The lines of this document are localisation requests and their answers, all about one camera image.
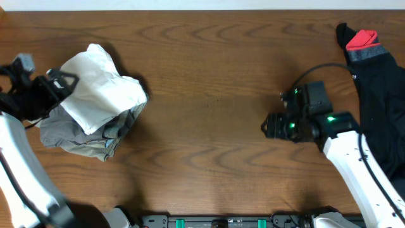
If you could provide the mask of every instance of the wood grain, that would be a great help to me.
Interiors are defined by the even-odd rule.
[[[142,75],[150,100],[107,162],[45,148],[35,154],[68,198],[109,210],[269,214],[331,205],[358,213],[348,188],[314,144],[265,139],[259,126],[281,111],[279,94],[308,68],[344,63],[335,27],[373,29],[405,61],[403,11],[9,12],[0,24],[0,63],[32,53],[37,73],[98,43],[122,72]],[[335,110],[358,119],[350,75],[324,80]],[[10,227],[1,200],[0,227]]]

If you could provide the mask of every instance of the white towel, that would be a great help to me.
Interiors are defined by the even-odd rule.
[[[139,81],[120,76],[111,56],[98,44],[90,44],[87,51],[68,60],[61,70],[80,78],[73,94],[61,105],[86,134],[147,101]]]

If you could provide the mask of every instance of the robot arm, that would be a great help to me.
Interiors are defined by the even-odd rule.
[[[343,177],[367,227],[405,227],[403,199],[375,161],[352,115],[333,112],[323,82],[293,87],[282,94],[282,101],[287,111],[268,116],[262,125],[265,135],[316,143]],[[313,223],[315,227],[341,227],[322,215]]]
[[[34,69],[28,54],[0,66],[0,74],[9,76],[13,85],[8,93],[0,93],[0,187],[14,227],[130,227],[119,208],[102,214],[93,206],[67,201],[34,155],[21,121],[47,116],[78,82],[76,75],[58,70],[48,71],[48,78],[38,76],[31,81]]]
[[[359,153],[359,136],[353,130],[337,134],[335,139],[329,137],[325,143],[323,152],[343,177],[359,206],[367,227],[405,227],[366,168]],[[363,140],[363,151],[367,162],[375,177],[381,183],[389,198],[394,201],[395,206],[405,212],[405,204],[402,198],[392,187],[388,178],[375,161],[367,146],[365,137],[363,136],[361,140]],[[325,220],[318,219],[318,222],[323,223]]]

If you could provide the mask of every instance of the white wall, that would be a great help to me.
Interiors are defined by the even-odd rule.
[[[405,0],[0,0],[6,11],[33,10],[388,10]]]

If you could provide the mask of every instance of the crumpled fabric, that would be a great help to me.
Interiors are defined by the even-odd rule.
[[[119,114],[95,133],[87,135],[79,124],[58,106],[40,125],[40,140],[48,148],[60,147],[77,155],[96,157],[105,162],[133,126],[146,103]]]
[[[87,135],[147,101],[139,81],[120,76],[111,56],[98,44],[90,44],[86,51],[68,60],[61,71],[80,78],[73,94],[61,106]]]
[[[338,25],[337,41],[360,100],[361,129],[373,156],[405,197],[405,69],[379,43],[377,31]]]

